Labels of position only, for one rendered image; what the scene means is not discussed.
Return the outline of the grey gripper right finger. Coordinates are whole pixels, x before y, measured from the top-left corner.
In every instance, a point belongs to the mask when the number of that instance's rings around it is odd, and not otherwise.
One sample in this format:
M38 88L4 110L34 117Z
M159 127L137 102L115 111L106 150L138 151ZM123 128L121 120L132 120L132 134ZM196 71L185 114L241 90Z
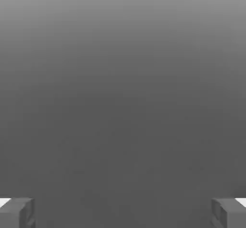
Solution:
M246 228L246 198L213 198L211 228Z

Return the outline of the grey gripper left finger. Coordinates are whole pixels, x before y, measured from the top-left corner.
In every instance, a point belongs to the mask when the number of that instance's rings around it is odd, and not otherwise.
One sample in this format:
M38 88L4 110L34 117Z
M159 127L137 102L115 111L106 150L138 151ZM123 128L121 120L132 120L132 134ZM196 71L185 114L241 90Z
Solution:
M0 228L36 228L35 199L0 198Z

